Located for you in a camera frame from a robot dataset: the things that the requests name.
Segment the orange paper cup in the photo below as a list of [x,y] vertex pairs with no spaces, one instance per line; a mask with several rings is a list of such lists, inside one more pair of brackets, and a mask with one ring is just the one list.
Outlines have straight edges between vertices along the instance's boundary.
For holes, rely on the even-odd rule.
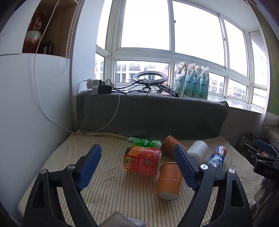
[[161,146],[162,153],[164,155],[174,159],[173,151],[174,151],[174,147],[177,144],[181,144],[186,151],[188,150],[188,148],[186,148],[180,141],[178,141],[176,138],[174,138],[173,136],[170,135],[162,143],[162,146]]
[[163,164],[159,169],[157,197],[162,200],[176,200],[180,194],[182,179],[176,162]]

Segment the white plastic cup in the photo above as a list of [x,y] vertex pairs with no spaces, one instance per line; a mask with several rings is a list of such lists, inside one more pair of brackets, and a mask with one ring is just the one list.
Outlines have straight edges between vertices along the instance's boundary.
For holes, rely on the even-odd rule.
[[209,152],[209,147],[204,141],[194,142],[190,148],[187,150],[187,153],[194,157],[199,164],[202,164],[206,158],[206,155]]

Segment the blue orange soda bottle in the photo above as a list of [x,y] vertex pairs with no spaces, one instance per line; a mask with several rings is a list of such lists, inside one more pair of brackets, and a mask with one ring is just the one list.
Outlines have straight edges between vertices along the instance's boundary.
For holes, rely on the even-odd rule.
[[227,150],[224,146],[217,146],[211,153],[206,165],[214,170],[222,171]]

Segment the striped yellow table cloth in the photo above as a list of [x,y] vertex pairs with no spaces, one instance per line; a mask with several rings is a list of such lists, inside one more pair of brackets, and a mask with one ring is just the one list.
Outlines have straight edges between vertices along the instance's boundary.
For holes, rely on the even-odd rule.
[[[260,188],[262,176],[253,171],[252,165],[225,138],[206,139],[205,143],[210,150],[214,150],[217,146],[226,148],[227,154],[222,171],[230,168],[236,171],[250,206]],[[172,159],[161,152],[155,176],[126,170],[123,167],[123,159],[128,145],[127,138],[124,136],[111,133],[93,133],[90,136],[71,135],[53,152],[42,169],[47,169],[49,172],[61,171],[70,164],[76,164],[94,144],[101,146],[102,155],[89,185],[81,191],[81,196],[97,226],[133,226],[136,220],[142,221],[145,226],[178,226],[191,203],[194,190],[187,186],[183,177],[180,194],[176,200],[162,200],[157,197],[159,169],[165,163],[176,162],[175,158]],[[18,206],[23,219],[36,178],[37,176]],[[68,226],[75,226],[63,189],[57,190],[63,216]],[[201,226],[207,226],[211,219],[217,191],[218,188],[213,187]]]

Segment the rightmost wipes pack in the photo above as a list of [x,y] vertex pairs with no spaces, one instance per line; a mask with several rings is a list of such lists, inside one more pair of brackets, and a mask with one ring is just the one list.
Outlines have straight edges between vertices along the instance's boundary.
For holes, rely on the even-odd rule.
[[201,75],[199,97],[207,100],[209,91],[209,67],[205,67]]

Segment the wipes pack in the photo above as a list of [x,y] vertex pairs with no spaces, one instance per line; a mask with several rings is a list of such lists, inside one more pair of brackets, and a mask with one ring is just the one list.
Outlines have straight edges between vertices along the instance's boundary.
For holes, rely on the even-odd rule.
[[178,94],[178,96],[183,95],[185,75],[188,64],[185,62],[179,62],[175,64],[175,79],[174,79],[174,91]]
[[199,97],[207,100],[209,91],[209,67],[205,67],[201,75]]
[[191,96],[194,98],[199,98],[200,84],[202,81],[203,66],[195,66],[195,75],[193,80],[193,88]]
[[184,89],[183,89],[184,96],[191,97],[193,81],[195,76],[195,66],[196,65],[194,63],[188,65],[186,75],[185,75]]

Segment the green drink bottle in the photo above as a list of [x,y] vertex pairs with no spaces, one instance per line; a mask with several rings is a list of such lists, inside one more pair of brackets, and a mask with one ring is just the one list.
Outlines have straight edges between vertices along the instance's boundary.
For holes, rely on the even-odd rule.
[[161,141],[160,140],[146,140],[146,139],[140,139],[135,137],[129,137],[127,140],[128,146],[138,146],[138,147],[144,147],[144,148],[161,148]]

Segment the red orange drink bottle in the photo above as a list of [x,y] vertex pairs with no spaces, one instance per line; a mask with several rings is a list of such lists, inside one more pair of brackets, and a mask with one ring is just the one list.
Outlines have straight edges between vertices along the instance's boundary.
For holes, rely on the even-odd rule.
[[155,176],[161,159],[159,148],[145,148],[135,145],[127,147],[123,167],[126,170],[147,176]]

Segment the grey sofa backrest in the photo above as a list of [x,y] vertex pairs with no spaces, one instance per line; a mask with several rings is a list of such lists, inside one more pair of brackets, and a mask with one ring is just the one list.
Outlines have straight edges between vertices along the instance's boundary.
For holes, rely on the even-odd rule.
[[78,130],[109,132],[126,137],[178,140],[217,137],[227,117],[226,101],[140,93],[78,95]]

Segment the black power adapter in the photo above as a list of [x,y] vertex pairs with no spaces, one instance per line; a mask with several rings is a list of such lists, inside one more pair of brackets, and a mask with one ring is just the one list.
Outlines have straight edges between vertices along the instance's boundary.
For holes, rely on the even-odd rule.
[[111,94],[112,93],[112,86],[109,85],[99,85],[98,86],[98,94]]

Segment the white power strip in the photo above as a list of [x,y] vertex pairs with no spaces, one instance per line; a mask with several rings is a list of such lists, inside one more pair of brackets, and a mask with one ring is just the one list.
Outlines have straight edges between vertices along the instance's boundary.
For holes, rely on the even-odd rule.
[[87,89],[91,89],[93,95],[101,94],[102,80],[99,79],[87,79],[86,86]]

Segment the leftmost wipes pack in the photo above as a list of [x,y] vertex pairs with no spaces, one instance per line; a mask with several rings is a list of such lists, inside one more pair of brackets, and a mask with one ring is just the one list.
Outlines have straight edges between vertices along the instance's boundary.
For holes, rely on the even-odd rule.
[[179,62],[175,64],[175,79],[174,79],[174,91],[178,94],[178,96],[183,95],[185,75],[188,64],[185,62]]

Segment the red white vase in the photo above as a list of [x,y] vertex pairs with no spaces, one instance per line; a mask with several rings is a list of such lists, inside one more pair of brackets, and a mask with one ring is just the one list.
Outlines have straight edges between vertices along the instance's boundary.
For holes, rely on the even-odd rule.
[[30,20],[27,32],[25,34],[25,40],[23,44],[23,53],[35,53],[39,42],[41,40],[41,32],[43,21],[47,14],[45,11],[37,10],[34,12],[33,17]]

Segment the white window frame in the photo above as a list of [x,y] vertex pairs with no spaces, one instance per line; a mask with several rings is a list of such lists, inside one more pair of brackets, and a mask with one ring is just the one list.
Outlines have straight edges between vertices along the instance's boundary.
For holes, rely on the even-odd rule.
[[159,71],[174,87],[178,64],[209,69],[210,101],[265,113],[268,53],[247,1],[104,1],[97,32],[96,79],[130,84]]

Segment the wooden wall shelf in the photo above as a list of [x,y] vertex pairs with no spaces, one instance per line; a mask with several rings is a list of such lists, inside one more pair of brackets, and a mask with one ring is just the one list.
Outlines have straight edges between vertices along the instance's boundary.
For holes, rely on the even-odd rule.
[[45,11],[47,16],[43,21],[42,36],[35,53],[67,56],[68,36],[77,5],[78,1],[40,1],[38,3],[35,11]]

